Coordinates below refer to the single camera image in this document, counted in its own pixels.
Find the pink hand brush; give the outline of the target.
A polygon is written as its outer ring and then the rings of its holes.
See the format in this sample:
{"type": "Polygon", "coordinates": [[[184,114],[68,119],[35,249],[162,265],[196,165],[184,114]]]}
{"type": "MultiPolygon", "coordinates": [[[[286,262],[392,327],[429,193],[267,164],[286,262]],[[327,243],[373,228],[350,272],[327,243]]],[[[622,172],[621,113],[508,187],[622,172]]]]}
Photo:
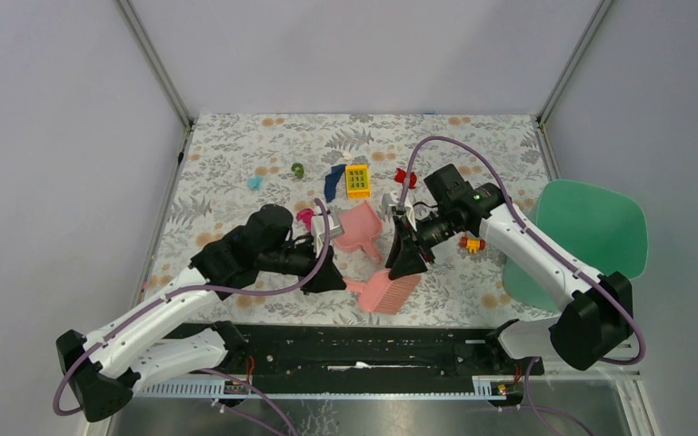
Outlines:
{"type": "Polygon", "coordinates": [[[366,282],[344,279],[346,289],[359,294],[357,303],[365,312],[395,315],[400,312],[415,287],[419,274],[392,280],[389,269],[376,272],[366,282]]]}

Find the pink dustpan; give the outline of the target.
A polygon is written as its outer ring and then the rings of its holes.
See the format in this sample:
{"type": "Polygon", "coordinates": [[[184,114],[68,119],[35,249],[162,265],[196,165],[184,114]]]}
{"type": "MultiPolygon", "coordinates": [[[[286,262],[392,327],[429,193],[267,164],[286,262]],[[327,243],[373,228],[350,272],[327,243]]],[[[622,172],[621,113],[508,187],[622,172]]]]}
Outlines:
{"type": "Polygon", "coordinates": [[[344,234],[334,240],[334,245],[347,253],[362,250],[373,263],[381,264],[383,256],[374,242],[380,238],[383,224],[371,204],[364,201],[338,218],[344,234]]]}

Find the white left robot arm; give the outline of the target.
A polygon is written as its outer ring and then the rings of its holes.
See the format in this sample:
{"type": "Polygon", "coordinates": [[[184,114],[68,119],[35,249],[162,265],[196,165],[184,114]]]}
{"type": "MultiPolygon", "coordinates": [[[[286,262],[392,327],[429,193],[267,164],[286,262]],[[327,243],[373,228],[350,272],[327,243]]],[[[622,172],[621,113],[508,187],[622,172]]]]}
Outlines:
{"type": "Polygon", "coordinates": [[[333,241],[339,221],[317,200],[320,213],[309,233],[292,234],[294,216],[266,204],[247,222],[206,244],[160,291],[89,333],[69,330],[55,347],[63,377],[52,408],[57,416],[89,422],[120,411],[143,389],[188,372],[218,367],[240,370],[244,346],[232,330],[206,328],[185,340],[160,341],[201,310],[232,295],[278,296],[342,290],[333,241]]]}

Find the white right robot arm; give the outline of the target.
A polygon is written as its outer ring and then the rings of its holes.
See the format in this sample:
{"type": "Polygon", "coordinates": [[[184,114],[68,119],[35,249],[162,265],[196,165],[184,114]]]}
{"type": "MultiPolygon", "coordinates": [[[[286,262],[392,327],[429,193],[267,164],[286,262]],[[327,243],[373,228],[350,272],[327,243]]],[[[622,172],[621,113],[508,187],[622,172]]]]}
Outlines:
{"type": "Polygon", "coordinates": [[[386,261],[392,280],[427,272],[433,248],[469,232],[520,266],[553,300],[559,315],[537,322],[509,321],[492,332],[484,353],[490,370],[506,374],[524,358],[556,354],[586,371],[634,332],[633,289],[620,272],[605,275],[567,252],[505,199],[494,183],[474,188],[448,164],[424,183],[435,208],[425,218],[399,193],[381,207],[394,225],[386,261]]]}

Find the magenta paper scrap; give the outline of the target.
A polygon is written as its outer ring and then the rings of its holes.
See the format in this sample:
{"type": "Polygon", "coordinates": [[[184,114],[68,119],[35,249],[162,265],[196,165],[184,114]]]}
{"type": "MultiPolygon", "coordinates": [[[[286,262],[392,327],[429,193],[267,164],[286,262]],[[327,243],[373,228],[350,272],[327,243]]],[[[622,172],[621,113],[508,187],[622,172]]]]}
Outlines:
{"type": "Polygon", "coordinates": [[[312,221],[315,216],[316,213],[313,209],[304,208],[296,214],[295,218],[298,222],[302,223],[306,231],[310,233],[312,231],[312,221]]]}

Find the toy brick car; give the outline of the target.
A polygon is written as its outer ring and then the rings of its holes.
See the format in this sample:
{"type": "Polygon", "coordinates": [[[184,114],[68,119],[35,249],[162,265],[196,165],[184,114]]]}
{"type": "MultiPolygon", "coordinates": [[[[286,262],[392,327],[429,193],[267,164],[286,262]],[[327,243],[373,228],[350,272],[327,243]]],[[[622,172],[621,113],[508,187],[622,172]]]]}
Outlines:
{"type": "Polygon", "coordinates": [[[478,253],[486,247],[486,243],[483,239],[470,236],[463,236],[460,239],[459,245],[470,254],[478,253]]]}

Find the yellow grid toy block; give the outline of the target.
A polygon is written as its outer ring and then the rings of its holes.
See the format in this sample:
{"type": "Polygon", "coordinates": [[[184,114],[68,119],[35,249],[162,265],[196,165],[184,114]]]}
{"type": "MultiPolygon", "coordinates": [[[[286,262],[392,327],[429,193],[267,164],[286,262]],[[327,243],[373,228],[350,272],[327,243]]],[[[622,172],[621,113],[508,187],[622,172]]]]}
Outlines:
{"type": "Polygon", "coordinates": [[[344,169],[346,197],[351,200],[371,197],[371,182],[368,164],[347,165],[344,169]]]}

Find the floral table mat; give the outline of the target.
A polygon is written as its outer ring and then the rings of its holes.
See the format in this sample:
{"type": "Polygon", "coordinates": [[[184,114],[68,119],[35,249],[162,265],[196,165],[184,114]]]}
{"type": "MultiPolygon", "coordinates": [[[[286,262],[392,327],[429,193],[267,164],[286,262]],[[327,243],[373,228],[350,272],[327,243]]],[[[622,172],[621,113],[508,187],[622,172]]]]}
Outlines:
{"type": "Polygon", "coordinates": [[[267,204],[294,217],[293,236],[329,236],[345,291],[291,291],[262,272],[247,295],[200,311],[199,322],[494,327],[556,315],[542,290],[513,282],[504,254],[459,232],[410,292],[360,292],[381,277],[394,241],[390,212],[435,206],[425,176],[452,164],[473,186],[502,180],[529,213],[550,177],[528,115],[202,114],[178,177],[144,297],[176,282],[192,256],[267,204]]]}

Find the green paper scrap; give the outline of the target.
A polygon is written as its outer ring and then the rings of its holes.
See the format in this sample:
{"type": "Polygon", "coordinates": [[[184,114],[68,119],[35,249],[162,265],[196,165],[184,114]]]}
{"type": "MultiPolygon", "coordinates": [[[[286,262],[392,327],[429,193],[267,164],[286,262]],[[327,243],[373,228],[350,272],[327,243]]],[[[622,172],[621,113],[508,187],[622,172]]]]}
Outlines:
{"type": "Polygon", "coordinates": [[[304,166],[301,163],[293,163],[291,171],[297,179],[301,180],[304,178],[304,166]]]}

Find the cyan paper scrap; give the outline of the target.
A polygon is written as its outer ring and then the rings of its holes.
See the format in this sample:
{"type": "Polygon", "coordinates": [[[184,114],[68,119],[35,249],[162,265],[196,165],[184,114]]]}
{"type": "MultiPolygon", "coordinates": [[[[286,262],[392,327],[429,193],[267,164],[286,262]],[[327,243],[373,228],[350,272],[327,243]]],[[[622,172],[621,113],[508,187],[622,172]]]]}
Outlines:
{"type": "Polygon", "coordinates": [[[252,191],[260,191],[264,183],[263,176],[254,176],[248,179],[247,187],[252,191]]]}

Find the green trash bin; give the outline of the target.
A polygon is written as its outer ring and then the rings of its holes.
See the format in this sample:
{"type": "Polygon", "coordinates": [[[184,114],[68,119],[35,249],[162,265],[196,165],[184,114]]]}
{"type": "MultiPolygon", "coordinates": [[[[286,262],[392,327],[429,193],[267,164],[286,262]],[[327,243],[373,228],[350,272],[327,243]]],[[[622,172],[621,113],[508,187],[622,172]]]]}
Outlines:
{"type": "Polygon", "coordinates": [[[567,252],[601,273],[619,272],[633,280],[645,270],[644,212],[626,195],[560,179],[548,183],[524,214],[567,252]]]}

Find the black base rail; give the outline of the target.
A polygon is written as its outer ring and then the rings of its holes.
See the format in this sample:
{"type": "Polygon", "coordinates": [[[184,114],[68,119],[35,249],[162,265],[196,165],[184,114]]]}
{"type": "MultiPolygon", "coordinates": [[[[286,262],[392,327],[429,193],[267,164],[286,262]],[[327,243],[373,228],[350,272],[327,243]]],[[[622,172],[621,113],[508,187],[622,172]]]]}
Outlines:
{"type": "Polygon", "coordinates": [[[541,362],[500,351],[490,329],[213,322],[230,342],[217,370],[267,394],[466,394],[473,379],[520,382],[541,362]]]}

